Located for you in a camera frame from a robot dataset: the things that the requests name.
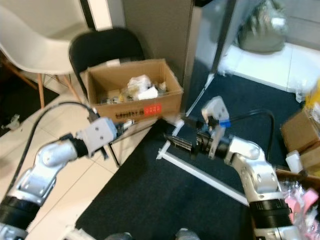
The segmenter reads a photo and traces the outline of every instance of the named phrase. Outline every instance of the wooden chair leg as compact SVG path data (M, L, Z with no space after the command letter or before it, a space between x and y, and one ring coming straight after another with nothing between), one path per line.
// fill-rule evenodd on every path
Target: wooden chair leg
M58 75L54 75L54 78L60 83L60 79Z
M25 76L23 76L16 68L10 65L10 63L6 62L5 60L2 60L1 63L9 69L11 72L13 72L15 75L17 75L22 81L24 81L26 84L28 84L30 87L32 87L34 90L37 90L37 87Z
M42 74L38 73L38 85L39 85L39 95L40 95L40 103L41 108L43 109L45 107L45 97L44 97L44 85L42 83Z
M78 100L78 102L81 103L81 99L80 99L79 95L77 94L76 90L75 90L74 87L71 85L71 83L68 81L66 75L63 75L63 81L64 81L64 83L68 86L68 88L70 89L70 91L72 92L72 94L75 96L75 98Z

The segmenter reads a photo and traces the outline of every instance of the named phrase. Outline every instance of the chair backrest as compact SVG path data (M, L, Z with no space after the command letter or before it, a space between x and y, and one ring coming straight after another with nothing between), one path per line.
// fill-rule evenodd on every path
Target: chair backrest
M45 37L2 5L0 23L0 49L14 65L24 70L29 61L39 57L40 51L36 49L44 45Z
M69 58L73 71L87 97L80 73L114 59L145 59L137 37L124 28L93 31L77 36L71 43Z

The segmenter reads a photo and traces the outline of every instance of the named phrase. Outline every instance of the white tile floor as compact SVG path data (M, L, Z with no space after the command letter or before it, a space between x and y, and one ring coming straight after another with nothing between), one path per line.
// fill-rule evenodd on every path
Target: white tile floor
M297 82L311 88L320 77L320 51L286 43L282 51L258 54L232 45L219 71L294 92Z
M28 74L28 77L35 79L36 75ZM72 83L80 94L81 88L74 80L75 77L72 76ZM44 85L60 93L60 96L53 100L49 106L67 100L74 101L68 88L50 76L45 77ZM30 130L40 113L41 110L25 120L19 129L0 137L0 200L7 190L25 148ZM33 165L35 154L43 144L69 132L74 134L88 126L87 115L87 112L82 108L71 105L56 108L48 113L48 116L41 120L34 135L22 171ZM135 129L143 129L154 122L155 119L141 122L135 126ZM114 144L113 149L121 163L128 158L148 131L149 129L146 129ZM59 173L57 183L49 198L29 226L27 240L61 240L66 227L75 224L77 218L117 170L114 160L112 158L104 160L100 153L91 159L83 157L69 163Z

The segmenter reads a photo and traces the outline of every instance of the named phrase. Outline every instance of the red label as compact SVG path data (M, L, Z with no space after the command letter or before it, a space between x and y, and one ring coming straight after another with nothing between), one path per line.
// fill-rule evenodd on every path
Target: red label
M161 103L145 106L143 111L145 116L160 114L162 111Z

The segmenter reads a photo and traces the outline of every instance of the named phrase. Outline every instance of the gray bag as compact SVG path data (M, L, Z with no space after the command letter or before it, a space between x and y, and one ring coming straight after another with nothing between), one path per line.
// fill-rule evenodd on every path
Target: gray bag
M284 6L277 0L260 3L238 34L239 47L251 52L276 52L285 46L288 32Z

